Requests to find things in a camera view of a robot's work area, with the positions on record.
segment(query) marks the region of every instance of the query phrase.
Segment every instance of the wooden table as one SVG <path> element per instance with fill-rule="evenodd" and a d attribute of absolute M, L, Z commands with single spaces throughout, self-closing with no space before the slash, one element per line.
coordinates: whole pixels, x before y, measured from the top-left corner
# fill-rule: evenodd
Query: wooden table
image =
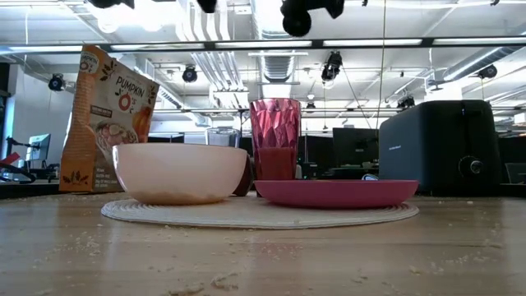
<path fill-rule="evenodd" d="M 0 294 L 526 294 L 526 200 L 417 198 L 399 222 L 243 231 L 111 220 L 114 199 L 0 201 Z"/>

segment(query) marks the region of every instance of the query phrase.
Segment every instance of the wall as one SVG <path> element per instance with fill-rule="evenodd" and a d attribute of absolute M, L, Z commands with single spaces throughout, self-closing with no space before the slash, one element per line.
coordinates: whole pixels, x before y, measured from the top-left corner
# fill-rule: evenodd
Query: wall
<path fill-rule="evenodd" d="M 12 136 L 19 142 L 27 142 L 30 136 L 50 133 L 47 162 L 60 163 L 73 94 L 49 90 L 47 82 L 24 74 L 20 66 L 12 66 L 9 80 L 12 97 L 7 101 L 2 141 Z M 13 146 L 12 152 L 25 157 L 26 148 Z M 0 159 L 5 155 L 6 147 L 3 147 Z"/>

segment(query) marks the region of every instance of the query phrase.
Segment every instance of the round placemat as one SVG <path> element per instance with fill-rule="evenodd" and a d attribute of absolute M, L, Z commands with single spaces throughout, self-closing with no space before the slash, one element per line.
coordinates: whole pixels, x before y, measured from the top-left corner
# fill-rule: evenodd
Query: round placemat
<path fill-rule="evenodd" d="M 418 213 L 414 205 L 368 210 L 316 210 L 276 206 L 263 198 L 231 197 L 202 206 L 150 206 L 135 200 L 111 201 L 102 214 L 125 221 L 244 229 L 306 229 L 402 220 Z"/>

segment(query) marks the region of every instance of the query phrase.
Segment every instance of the glass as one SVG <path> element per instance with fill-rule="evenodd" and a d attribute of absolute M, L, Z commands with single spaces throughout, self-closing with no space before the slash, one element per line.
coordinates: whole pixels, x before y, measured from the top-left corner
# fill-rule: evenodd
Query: glass
<path fill-rule="evenodd" d="M 217 127 L 206 130 L 206 145 L 228 146 L 239 148 L 239 141 L 241 139 L 241 132 L 234 128 Z M 238 187 L 234 190 L 233 195 L 244 197 L 250 190 L 254 177 L 251 170 L 250 157 L 247 154 L 247 161 L 245 162 L 245 170 Z"/>
<path fill-rule="evenodd" d="M 259 180 L 295 179 L 300 109 L 294 99 L 251 102 L 252 144 Z"/>

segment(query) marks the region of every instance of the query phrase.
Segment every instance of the ceiling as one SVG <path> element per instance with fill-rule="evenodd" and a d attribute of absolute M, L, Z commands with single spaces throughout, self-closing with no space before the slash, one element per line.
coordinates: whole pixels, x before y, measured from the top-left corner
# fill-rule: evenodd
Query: ceiling
<path fill-rule="evenodd" d="M 50 4 L 40 6 L 32 1 L 32 6 L 23 6 L 23 3 L 8 6 L 2 5 L 0 1 L 0 44 L 185 41 L 180 40 L 176 34 L 178 20 L 177 14 L 174 13 L 174 2 L 156 3 L 149 7 L 148 13 L 153 19 L 162 22 L 160 30 L 147 31 L 140 21 L 130 17 L 131 19 L 122 21 L 118 29 L 111 34 L 101 31 L 98 26 L 99 16 L 87 5 L 79 2 L 46 2 Z M 348 0 L 343 15 L 335 20 L 331 19 L 325 10 L 312 11 L 312 28 L 304 38 L 381 39 L 384 34 L 387 38 L 506 36 L 526 32 L 524 22 L 526 2 L 520 4 L 518 1 L 501 0 L 498 5 L 490 6 L 489 0 L 388 0 L 385 10 L 383 2 L 383 0 L 370 0 L 367 7 L 361 7 L 362 1 Z M 246 13 L 246 10 L 250 11 L 249 0 L 228 1 L 227 5 L 230 37 L 236 40 L 257 39 L 252 14 Z M 275 18 L 278 24 L 281 22 L 281 15 L 277 9 L 266 12 L 264 17 Z M 203 15 L 203 25 L 206 23 L 205 18 L 206 15 Z M 195 20 L 195 15 L 192 13 L 191 20 Z M 219 13 L 216 13 L 215 24 L 219 28 Z M 429 90 L 423 79 L 415 80 L 416 76 L 423 73 L 428 75 L 430 69 L 441 72 L 479 50 L 482 49 L 437 48 L 431 51 L 429 49 L 344 49 L 341 50 L 344 70 L 336 77 L 334 86 L 330 89 L 324 89 L 320 79 L 321 68 L 330 51 L 298 50 L 306 52 L 307 55 L 295 58 L 293 64 L 295 70 L 292 78 L 288 80 L 292 85 L 290 91 L 284 92 L 284 96 L 299 99 L 305 106 L 308 101 L 307 95 L 313 94 L 315 96 L 313 101 L 318 108 L 356 107 L 357 100 L 362 107 L 378 107 L 379 103 L 381 107 L 395 107 L 397 99 L 404 94 L 403 91 L 398 94 L 395 92 L 407 86 L 406 91 L 419 103 L 428 95 Z M 250 101 L 264 96 L 261 91 L 261 82 L 264 79 L 261 78 L 259 71 L 259 59 L 249 57 L 248 54 L 247 51 L 237 51 L 234 57 Z M 196 63 L 191 53 L 136 53 L 135 57 L 152 62 L 158 70 L 155 78 L 177 94 L 186 108 L 214 107 L 209 99 L 210 82 L 199 67 L 196 82 L 185 83 L 182 80 L 185 65 Z M 23 62 L 23 55 L 20 54 L 0 56 L 0 58 L 9 62 Z M 79 59 L 78 54 L 28 55 L 26 70 L 43 79 L 50 77 L 52 73 L 61 72 L 64 73 L 66 80 L 73 82 L 76 79 Z M 465 77 L 454 83 L 462 90 L 465 99 L 489 98 L 526 86 L 526 76 L 522 72 L 522 67 L 526 66 L 526 50 L 520 49 L 494 62 L 494 65 L 499 74 L 492 80 L 485 80 L 483 88 L 479 87 L 481 80 L 478 78 Z M 526 104 L 524 94 L 526 92 L 502 100 L 498 105 Z M 500 112 L 496 114 L 496 120 L 502 121 L 513 117 L 514 113 Z M 341 113 L 305 113 L 304 117 L 341 115 Z M 189 119 L 181 114 L 163 114 L 156 116 L 155 120 Z"/>

